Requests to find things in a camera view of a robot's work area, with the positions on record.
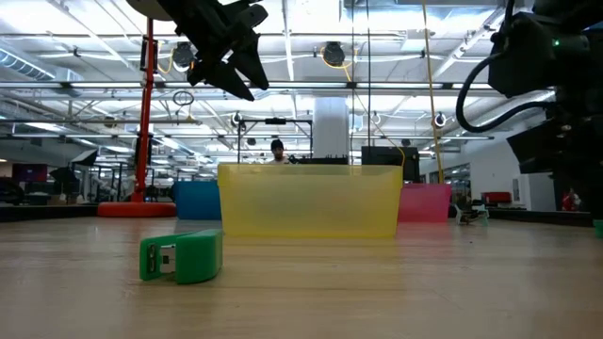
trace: person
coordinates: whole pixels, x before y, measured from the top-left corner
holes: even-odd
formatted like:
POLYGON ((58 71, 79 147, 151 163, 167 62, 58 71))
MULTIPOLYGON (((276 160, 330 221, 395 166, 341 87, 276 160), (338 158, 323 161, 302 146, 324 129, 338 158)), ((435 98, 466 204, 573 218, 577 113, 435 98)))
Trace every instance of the person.
POLYGON ((288 164, 289 159, 285 157, 285 146, 279 139, 273 140, 270 144, 270 150, 274 154, 274 159, 269 161, 270 165, 283 165, 288 164))

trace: translucent yellow bin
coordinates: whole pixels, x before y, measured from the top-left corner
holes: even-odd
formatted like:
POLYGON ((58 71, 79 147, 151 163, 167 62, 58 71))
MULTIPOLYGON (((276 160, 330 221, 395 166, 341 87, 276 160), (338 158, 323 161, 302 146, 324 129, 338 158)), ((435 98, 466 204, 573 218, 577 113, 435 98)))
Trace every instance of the translucent yellow bin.
POLYGON ((391 237, 401 167, 220 165, 227 235, 391 237))

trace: white pillar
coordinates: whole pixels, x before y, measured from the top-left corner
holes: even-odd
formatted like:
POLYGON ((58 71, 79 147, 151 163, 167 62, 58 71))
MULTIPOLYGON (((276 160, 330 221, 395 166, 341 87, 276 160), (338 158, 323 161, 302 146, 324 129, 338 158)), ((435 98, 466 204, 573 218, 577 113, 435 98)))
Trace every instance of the white pillar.
POLYGON ((343 157, 350 152, 350 111, 346 98, 316 98, 314 157, 343 157))

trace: table surface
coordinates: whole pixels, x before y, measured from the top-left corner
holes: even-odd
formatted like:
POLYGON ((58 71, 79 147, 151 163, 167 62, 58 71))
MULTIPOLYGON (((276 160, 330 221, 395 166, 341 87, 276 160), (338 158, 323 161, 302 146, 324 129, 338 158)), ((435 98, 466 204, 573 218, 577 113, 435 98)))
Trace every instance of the table surface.
POLYGON ((224 238, 217 279, 139 280, 139 241, 219 224, 0 225, 2 338, 603 337, 592 229, 491 220, 396 239, 224 238))

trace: ceiling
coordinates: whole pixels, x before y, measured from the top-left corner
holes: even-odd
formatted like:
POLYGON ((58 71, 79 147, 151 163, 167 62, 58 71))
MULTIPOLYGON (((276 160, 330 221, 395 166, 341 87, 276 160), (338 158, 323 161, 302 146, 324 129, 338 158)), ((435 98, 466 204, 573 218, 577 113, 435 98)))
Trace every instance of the ceiling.
MULTIPOLYGON (((22 118, 25 113, 30 114, 28 119, 32 115, 48 119, 71 117, 99 120, 106 116, 139 119, 140 88, 126 85, 119 88, 116 84, 137 83, 142 79, 139 55, 141 35, 146 30, 146 18, 130 8, 125 0, 67 0, 63 3, 66 8, 61 11, 55 0, 4 0, 0 12, 0 51, 2 48, 10 48, 15 54, 44 70, 62 68, 79 74, 79 80, 112 84, 106 84, 103 88, 79 89, 78 97, 70 96, 70 93, 64 91, 35 89, 33 86, 20 89, 10 86, 2 89, 0 86, 0 95, 12 95, 9 104, 14 104, 15 99, 23 99, 38 105, 38 109, 22 105, 20 108, 26 107, 27 112, 15 108, 0 112, 0 115, 7 119, 22 118), (48 108, 45 112, 50 113, 42 115, 44 109, 41 108, 45 107, 48 108)), ((497 6, 499 3, 498 0, 429 2, 429 47, 433 81, 438 84, 433 100, 436 112, 453 117, 456 88, 464 82, 476 63, 489 54, 492 47, 490 36, 502 19, 503 10, 497 6)), ((345 83, 349 81, 348 76, 353 76, 353 82, 391 84, 390 88, 382 86, 371 91, 370 109, 377 113, 375 122, 387 135, 432 135, 431 100, 428 87, 425 87, 428 81, 428 63, 427 58, 422 56, 425 40, 421 1, 370 0, 369 19, 366 1, 357 1, 354 5, 353 24, 351 0, 265 0, 259 4, 269 13, 269 17, 256 28, 257 32, 262 33, 259 54, 269 81, 273 84, 280 82, 281 86, 265 93, 256 91, 254 94, 257 100, 254 102, 237 100, 221 90, 207 87, 187 89, 194 94, 196 100, 180 111, 181 107, 172 100, 173 94, 180 89, 157 90, 152 104, 152 119, 171 121, 155 124, 156 133, 232 134, 236 131, 232 129, 230 119, 236 112, 248 119, 312 119, 314 99, 317 96, 338 96, 346 98, 350 110, 353 100, 355 114, 363 116, 363 127, 357 132, 361 136, 367 133, 367 115, 362 108, 368 102, 367 91, 359 91, 358 95, 353 96, 350 90, 321 87, 321 84, 331 82, 344 84, 345 87, 345 83), (370 40, 367 37, 368 27, 370 40), (288 37, 284 34, 285 28, 289 32, 288 37), (341 42, 350 64, 349 75, 341 69, 328 67, 320 57, 320 49, 327 41, 341 42), (352 49, 357 54, 355 60, 351 58, 354 53, 352 49), (292 86, 301 82, 318 84, 307 89, 295 89, 292 86), (404 84, 409 82, 422 87, 404 89, 404 84), (197 123, 176 123, 188 116, 197 123)), ((184 40, 173 33, 174 28, 174 24, 170 22, 155 22, 155 36, 161 41, 159 64, 164 71, 168 71, 161 72, 157 81, 185 81, 185 75, 170 65, 171 49, 178 41, 184 40)), ((0 67, 0 81, 30 82, 33 79, 0 67)), ((477 82, 486 81, 487 72, 483 72, 477 82)), ((466 112, 471 119, 478 119, 507 102, 507 99, 485 86, 481 90, 470 92, 466 112)), ((86 129, 86 134, 128 133, 123 125, 107 128, 88 123, 59 128, 74 133, 81 133, 82 129, 86 129)), ((446 131, 455 133, 456 128, 454 119, 449 119, 446 131)), ((40 132, 58 133, 48 129, 41 129, 40 132)), ((299 138, 292 138, 286 144, 289 152, 309 148, 309 140, 295 125, 276 128, 260 124, 249 133, 269 136, 297 134, 299 138)), ((91 137, 82 139, 98 144, 108 142, 103 143, 91 137)), ((131 140, 118 141, 110 142, 127 146, 131 140)), ((175 137, 174 141, 180 145, 176 155, 181 154, 182 149, 202 156, 236 155, 229 150, 235 140, 175 137)), ((257 150, 269 148, 269 137, 266 140, 259 138, 257 141, 255 146, 245 147, 257 150)), ((414 144, 429 152, 430 145, 425 142, 416 140, 414 144)), ((366 141, 358 139, 352 147, 359 150, 363 144, 366 141)), ((259 151, 248 152, 259 155, 259 151)))

